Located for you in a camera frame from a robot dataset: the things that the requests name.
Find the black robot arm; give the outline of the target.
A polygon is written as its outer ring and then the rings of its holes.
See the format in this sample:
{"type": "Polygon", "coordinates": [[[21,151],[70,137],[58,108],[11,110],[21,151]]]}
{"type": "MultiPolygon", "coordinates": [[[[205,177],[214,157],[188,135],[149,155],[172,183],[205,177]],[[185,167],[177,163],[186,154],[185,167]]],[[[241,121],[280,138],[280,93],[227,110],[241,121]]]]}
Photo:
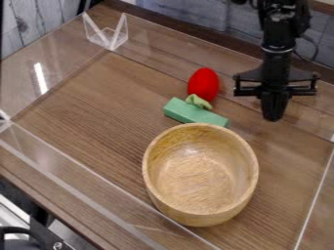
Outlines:
{"type": "Polygon", "coordinates": [[[319,74],[291,67],[296,39],[309,28],[307,0],[231,0],[249,3],[256,9],[263,32],[261,64],[233,75],[233,95],[255,96],[260,100],[261,116],[275,122],[283,115],[292,96],[313,96],[319,74]]]}

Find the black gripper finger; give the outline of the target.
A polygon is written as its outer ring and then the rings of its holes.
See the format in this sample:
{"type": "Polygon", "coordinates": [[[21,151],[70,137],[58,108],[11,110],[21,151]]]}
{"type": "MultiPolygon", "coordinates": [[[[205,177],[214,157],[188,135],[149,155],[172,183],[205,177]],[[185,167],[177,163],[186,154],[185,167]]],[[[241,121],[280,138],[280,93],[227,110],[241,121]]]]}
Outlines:
{"type": "Polygon", "coordinates": [[[260,110],[265,120],[275,122],[283,117],[288,100],[289,94],[287,92],[263,92],[260,94],[260,110]]]}

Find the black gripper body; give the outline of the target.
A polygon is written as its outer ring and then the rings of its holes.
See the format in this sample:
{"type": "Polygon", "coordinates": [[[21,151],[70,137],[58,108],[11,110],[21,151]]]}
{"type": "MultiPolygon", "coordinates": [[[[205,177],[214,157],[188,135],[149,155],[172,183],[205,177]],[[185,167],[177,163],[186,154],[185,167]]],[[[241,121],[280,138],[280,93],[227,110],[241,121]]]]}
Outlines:
{"type": "Polygon", "coordinates": [[[316,81],[320,75],[316,72],[304,71],[292,67],[287,74],[265,74],[261,67],[236,73],[232,76],[235,80],[235,96],[260,97],[263,92],[271,94],[288,93],[292,96],[313,96],[316,93],[316,81]]]}

